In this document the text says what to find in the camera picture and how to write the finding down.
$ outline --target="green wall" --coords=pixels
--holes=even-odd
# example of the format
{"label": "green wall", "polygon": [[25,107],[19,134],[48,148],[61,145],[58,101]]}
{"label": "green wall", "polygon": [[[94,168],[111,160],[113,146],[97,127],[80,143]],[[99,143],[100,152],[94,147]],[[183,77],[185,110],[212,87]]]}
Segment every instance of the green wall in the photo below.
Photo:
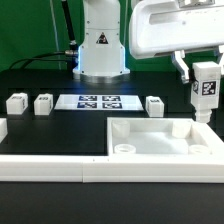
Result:
{"label": "green wall", "polygon": [[[83,40],[82,0],[68,0],[76,40]],[[125,0],[121,0],[121,42],[124,35]],[[60,50],[69,48],[61,0],[54,0],[56,23]],[[128,17],[131,15],[129,4]],[[126,66],[133,71],[175,71],[170,57],[147,60],[134,60],[125,41]],[[1,0],[0,7],[0,71],[7,69],[16,60],[34,57],[38,54],[56,51],[54,30],[51,17],[50,0]],[[192,62],[215,60],[212,52],[187,55],[186,61]],[[58,63],[35,62],[31,68],[58,68]]]}

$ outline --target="white rectangular box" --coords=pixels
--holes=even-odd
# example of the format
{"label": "white rectangular box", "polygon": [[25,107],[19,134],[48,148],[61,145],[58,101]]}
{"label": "white rectangular box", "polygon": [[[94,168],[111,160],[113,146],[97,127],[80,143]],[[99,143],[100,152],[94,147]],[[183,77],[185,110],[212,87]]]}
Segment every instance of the white rectangular box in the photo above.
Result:
{"label": "white rectangular box", "polygon": [[145,109],[149,117],[163,117],[164,116],[164,103],[159,97],[154,97],[154,96],[146,97]]}
{"label": "white rectangular box", "polygon": [[35,115],[49,115],[53,108],[53,95],[40,94],[34,101]]}
{"label": "white rectangular box", "polygon": [[28,107],[26,93],[15,93],[6,101],[7,114],[21,115]]}
{"label": "white rectangular box", "polygon": [[0,143],[8,134],[7,122],[5,118],[0,118]]}

